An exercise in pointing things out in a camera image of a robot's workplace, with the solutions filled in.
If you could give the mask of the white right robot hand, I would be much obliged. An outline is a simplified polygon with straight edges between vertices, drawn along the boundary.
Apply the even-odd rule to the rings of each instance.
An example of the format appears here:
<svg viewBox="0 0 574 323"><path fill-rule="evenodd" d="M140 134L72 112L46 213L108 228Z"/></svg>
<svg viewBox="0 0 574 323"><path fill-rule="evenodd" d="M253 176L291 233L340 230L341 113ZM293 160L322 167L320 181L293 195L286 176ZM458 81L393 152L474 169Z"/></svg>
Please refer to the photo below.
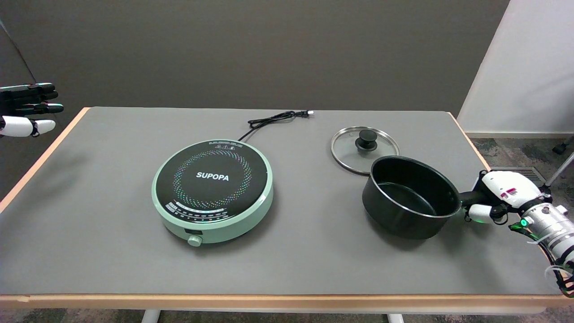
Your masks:
<svg viewBox="0 0 574 323"><path fill-rule="evenodd" d="M508 214L524 215L530 208L551 203L551 190L538 187L513 171L481 171L470 192L459 193L465 222L508 223Z"/></svg>

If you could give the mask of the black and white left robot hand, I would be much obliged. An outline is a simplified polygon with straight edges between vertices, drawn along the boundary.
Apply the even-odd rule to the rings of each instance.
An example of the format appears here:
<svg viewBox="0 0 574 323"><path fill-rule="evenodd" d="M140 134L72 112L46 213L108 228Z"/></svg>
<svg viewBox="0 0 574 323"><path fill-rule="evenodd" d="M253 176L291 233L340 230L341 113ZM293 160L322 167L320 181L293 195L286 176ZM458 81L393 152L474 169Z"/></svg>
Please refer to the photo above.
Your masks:
<svg viewBox="0 0 574 323"><path fill-rule="evenodd" d="M29 116L56 114L62 104L51 104L59 96L52 83L23 84L0 89L0 134L9 137L37 137L52 131L56 121Z"/></svg>

